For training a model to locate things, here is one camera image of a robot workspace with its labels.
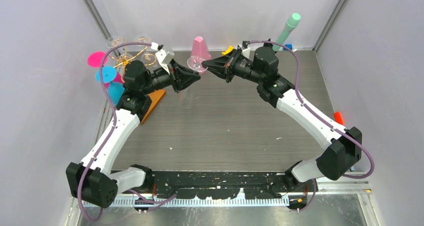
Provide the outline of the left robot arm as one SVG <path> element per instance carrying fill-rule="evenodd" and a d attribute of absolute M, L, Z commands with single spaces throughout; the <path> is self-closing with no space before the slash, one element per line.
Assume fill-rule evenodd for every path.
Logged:
<path fill-rule="evenodd" d="M 132 189 L 148 193 L 153 188 L 150 168 L 131 165 L 112 173 L 112 166 L 128 137 L 147 115 L 153 103 L 150 94 L 168 86 L 179 93 L 200 78 L 199 73 L 175 60 L 153 72 L 138 60 L 126 66 L 124 92 L 114 105 L 108 128 L 92 150 L 79 163 L 70 163 L 65 171 L 71 194 L 80 205 L 88 202 L 106 209 L 120 193 Z"/>

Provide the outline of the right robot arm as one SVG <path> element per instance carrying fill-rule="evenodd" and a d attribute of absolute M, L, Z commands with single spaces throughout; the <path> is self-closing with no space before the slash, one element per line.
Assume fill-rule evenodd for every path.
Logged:
<path fill-rule="evenodd" d="M 256 49 L 253 60 L 245 57 L 242 50 L 233 49 L 203 61 L 202 66 L 227 83 L 235 76 L 256 83 L 265 102 L 298 122 L 324 150 L 320 156 L 299 161 L 285 171 L 283 181 L 287 189 L 299 191 L 307 181 L 321 177 L 338 180 L 361 159 L 360 147 L 351 141 L 360 143 L 361 131 L 334 122 L 297 94 L 295 86 L 278 73 L 279 59 L 272 47 Z"/>

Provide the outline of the short ribbed clear glass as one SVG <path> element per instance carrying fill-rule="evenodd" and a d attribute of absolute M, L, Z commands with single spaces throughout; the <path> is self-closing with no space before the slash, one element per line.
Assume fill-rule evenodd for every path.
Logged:
<path fill-rule="evenodd" d="M 155 54 L 151 52 L 142 53 L 140 60 L 145 65 L 145 67 L 158 68 L 159 66 Z"/>

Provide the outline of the tall clear wine glass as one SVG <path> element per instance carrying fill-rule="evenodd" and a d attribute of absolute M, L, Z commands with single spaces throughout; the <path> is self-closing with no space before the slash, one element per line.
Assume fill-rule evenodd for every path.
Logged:
<path fill-rule="evenodd" d="M 187 67 L 191 70 L 190 75 L 187 79 L 183 81 L 183 90 L 180 93 L 179 104 L 183 109 L 188 109 L 191 107 L 194 100 L 194 87 L 193 84 L 196 81 L 199 81 L 201 75 L 206 72 L 207 67 L 204 67 L 202 62 L 205 61 L 205 58 L 201 56 L 191 56 L 186 61 Z"/>

